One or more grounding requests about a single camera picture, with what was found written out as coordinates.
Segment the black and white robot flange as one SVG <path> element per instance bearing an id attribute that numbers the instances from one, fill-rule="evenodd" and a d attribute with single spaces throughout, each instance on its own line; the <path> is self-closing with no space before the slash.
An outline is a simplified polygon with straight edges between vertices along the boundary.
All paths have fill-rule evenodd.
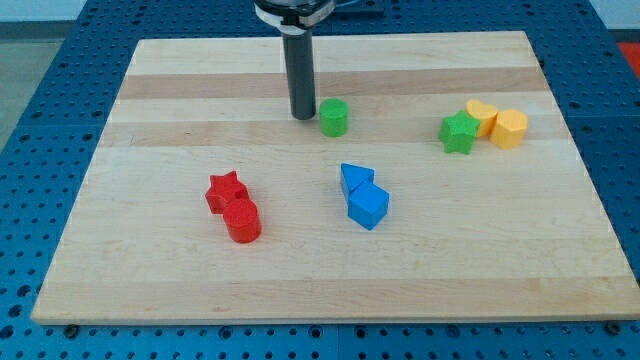
<path id="1" fill-rule="evenodd" d="M 335 10 L 335 0 L 255 0 L 257 17 L 283 34 L 301 35 Z"/>

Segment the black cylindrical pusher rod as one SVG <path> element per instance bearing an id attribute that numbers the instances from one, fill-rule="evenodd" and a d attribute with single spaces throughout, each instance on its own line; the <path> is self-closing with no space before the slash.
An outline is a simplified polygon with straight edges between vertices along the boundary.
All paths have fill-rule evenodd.
<path id="1" fill-rule="evenodd" d="M 283 34 L 282 40 L 291 115 L 298 120 L 309 120 L 316 113 L 312 32 Z"/>

